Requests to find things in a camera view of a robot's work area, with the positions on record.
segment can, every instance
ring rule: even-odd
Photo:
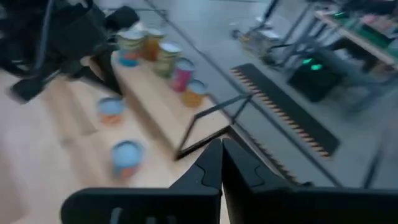
[[[138,65],[138,58],[141,56],[144,43],[143,31],[130,29],[120,32],[117,36],[119,45],[119,62],[128,67]]]
[[[182,49],[177,43],[171,41],[163,41],[159,47],[160,50],[157,54],[154,71],[160,77],[170,78],[175,60],[180,55]]]
[[[172,88],[174,91],[183,92],[187,83],[192,79],[192,73],[195,65],[189,59],[179,58],[175,63],[175,73],[172,79]]]
[[[199,80],[193,79],[189,81],[187,89],[182,95],[182,100],[185,106],[196,108],[203,103],[203,99],[206,94],[206,85]]]
[[[122,121],[124,103],[116,97],[103,98],[98,102],[99,116],[101,122],[114,126]]]
[[[143,148],[136,141],[123,141],[112,148],[113,175],[126,179],[135,174],[142,161]]]
[[[147,30],[144,41],[144,53],[142,57],[146,60],[155,62],[159,53],[160,41],[165,37],[165,33],[159,29],[151,28]]]

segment wooden board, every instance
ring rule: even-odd
[[[177,149],[193,116],[214,106],[213,102],[206,97],[199,108],[188,108],[182,103],[181,95],[171,89],[168,81],[153,73],[152,63],[141,61],[140,65],[134,68],[124,67],[118,64],[117,57],[117,53],[114,52],[112,66],[124,93],[141,104],[171,146]],[[228,119],[220,111],[201,118],[195,124],[185,147],[228,125]]]
[[[16,81],[0,73],[3,92]],[[103,126],[96,103],[104,96],[109,94],[61,80],[26,105],[1,95],[0,162],[7,169],[0,170],[0,189],[8,198],[0,202],[7,208],[0,223],[60,223],[62,202],[86,187],[168,187],[203,151],[174,162],[163,139],[148,131],[133,110],[126,110],[122,125]],[[109,153],[126,139],[141,142],[145,156],[135,176],[119,181],[112,178]],[[224,197],[221,204],[221,223],[229,223]]]

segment gray floor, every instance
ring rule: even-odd
[[[371,159],[381,140],[392,102],[396,94],[392,92],[369,110],[355,116],[347,116],[346,109],[352,94],[341,88],[319,104],[312,104],[285,84],[286,77],[269,70],[255,57],[245,52],[229,33],[234,27],[247,29],[267,8],[270,0],[258,2],[233,2],[219,0],[150,0],[159,9],[169,12],[169,19],[186,34],[201,52],[211,57],[225,72],[243,63],[255,64],[264,74],[306,109],[315,119],[327,127],[341,144],[332,161],[326,161],[302,142],[277,116],[266,107],[264,109],[295,139],[319,164],[345,187],[360,187]],[[100,0],[101,7],[118,7],[129,4],[135,8],[149,8],[145,0]],[[272,22],[276,31],[284,35],[305,7],[303,1],[283,0]],[[158,26],[161,18],[153,12],[140,12],[145,24]],[[210,91],[223,101],[238,95],[238,92],[185,41],[173,27],[167,26],[168,38],[177,41],[184,49],[184,56],[197,65],[196,76],[207,82]],[[228,108],[236,110],[237,105]],[[278,160],[291,170],[301,182],[312,181],[319,186],[332,186],[330,180],[306,158],[280,131],[271,125],[252,106],[248,106],[239,122],[249,130]],[[395,171],[398,156],[394,154],[395,144],[389,147],[389,156],[383,160],[375,187],[396,188],[398,180]]]

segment wire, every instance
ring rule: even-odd
[[[37,57],[33,69],[30,71],[32,74],[31,78],[37,77],[40,75],[40,70],[44,64],[45,53],[47,50],[47,39],[49,37],[49,26],[51,19],[51,11],[54,5],[54,0],[49,0],[47,2],[47,7],[45,9],[45,15],[43,19],[42,32],[40,35],[40,45],[37,51]]]

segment metal frame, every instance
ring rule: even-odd
[[[222,136],[223,134],[226,134],[229,130],[229,127],[232,124],[235,124],[236,122],[236,118],[238,118],[238,116],[241,114],[242,110],[244,109],[244,107],[249,103],[249,101],[251,100],[253,94],[252,93],[246,93],[246,94],[242,94],[239,95],[235,98],[232,98],[230,100],[227,100],[223,103],[220,103],[216,106],[213,106],[211,108],[208,108],[207,110],[201,111],[197,114],[195,114],[190,122],[190,124],[188,125],[187,130],[185,131],[184,137],[181,140],[180,145],[177,148],[177,153],[175,155],[175,159],[176,160],[180,160],[182,158],[184,158],[185,156],[195,152],[196,150],[200,149],[201,147],[203,147],[205,144],[209,143],[211,140],[216,139],[220,136]],[[196,142],[195,144],[193,144],[192,146],[188,146],[186,149],[183,149],[185,143],[187,142],[189,136],[191,135],[192,129],[195,126],[196,121],[198,121],[198,119],[209,115],[211,113],[214,113],[215,111],[219,111],[219,110],[223,110],[226,106],[232,105],[233,103],[238,102],[239,100],[244,100],[244,102],[242,103],[242,105],[239,107],[239,109],[237,110],[237,112],[235,113],[234,116],[232,117],[228,117],[230,124],[224,128],[221,128],[220,130],[216,131],[215,133],[207,136],[206,138]]]

